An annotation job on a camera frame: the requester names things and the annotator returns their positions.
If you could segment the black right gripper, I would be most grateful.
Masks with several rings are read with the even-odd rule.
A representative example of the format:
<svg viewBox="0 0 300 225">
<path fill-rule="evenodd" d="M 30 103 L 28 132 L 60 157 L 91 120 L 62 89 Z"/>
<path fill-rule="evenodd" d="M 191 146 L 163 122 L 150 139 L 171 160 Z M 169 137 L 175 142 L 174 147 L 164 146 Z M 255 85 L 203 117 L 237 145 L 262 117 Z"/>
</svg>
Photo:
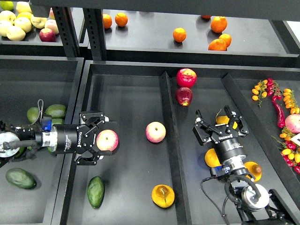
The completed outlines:
<svg viewBox="0 0 300 225">
<path fill-rule="evenodd" d="M 244 117 L 231 111 L 228 105 L 224 106 L 224 111 L 229 118 L 228 124 L 212 126 L 203 119 L 200 110 L 196 110 L 193 132 L 201 146 L 212 143 L 221 164 L 241 163 L 247 156 L 241 138 L 249 134 L 248 125 Z M 233 128 L 235 122 L 238 130 Z"/>
</svg>

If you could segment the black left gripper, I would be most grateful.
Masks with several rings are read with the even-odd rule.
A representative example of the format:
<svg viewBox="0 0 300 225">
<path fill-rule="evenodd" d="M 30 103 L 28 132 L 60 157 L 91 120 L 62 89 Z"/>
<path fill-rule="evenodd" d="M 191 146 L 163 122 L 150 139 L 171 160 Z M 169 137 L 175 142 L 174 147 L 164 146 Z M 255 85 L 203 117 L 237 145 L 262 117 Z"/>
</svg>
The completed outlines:
<svg viewBox="0 0 300 225">
<path fill-rule="evenodd" d="M 84 111 L 79 113 L 80 125 L 54 125 L 52 132 L 52 150 L 55 155 L 77 153 L 76 165 L 96 165 L 104 156 L 113 154 L 109 150 L 100 150 L 96 144 L 98 134 L 106 129 L 115 130 L 116 122 L 103 112 Z"/>
</svg>

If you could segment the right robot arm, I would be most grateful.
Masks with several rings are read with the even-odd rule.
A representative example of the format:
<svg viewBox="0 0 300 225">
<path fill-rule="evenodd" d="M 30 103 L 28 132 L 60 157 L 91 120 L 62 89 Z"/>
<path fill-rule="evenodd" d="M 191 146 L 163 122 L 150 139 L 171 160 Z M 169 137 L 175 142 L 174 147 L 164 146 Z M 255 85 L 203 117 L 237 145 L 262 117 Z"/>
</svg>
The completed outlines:
<svg viewBox="0 0 300 225">
<path fill-rule="evenodd" d="M 243 225 L 295 225 L 295 216 L 274 189 L 267 190 L 255 182 L 255 174 L 244 165 L 246 151 L 241 138 L 248 133 L 243 116 L 224 106 L 227 123 L 212 125 L 206 122 L 200 110 L 195 112 L 193 132 L 201 146 L 212 143 L 219 165 L 210 168 L 210 176 L 201 183 L 217 179 L 224 183 L 225 200 L 218 211 L 229 224 L 225 213 L 231 201 Z"/>
</svg>

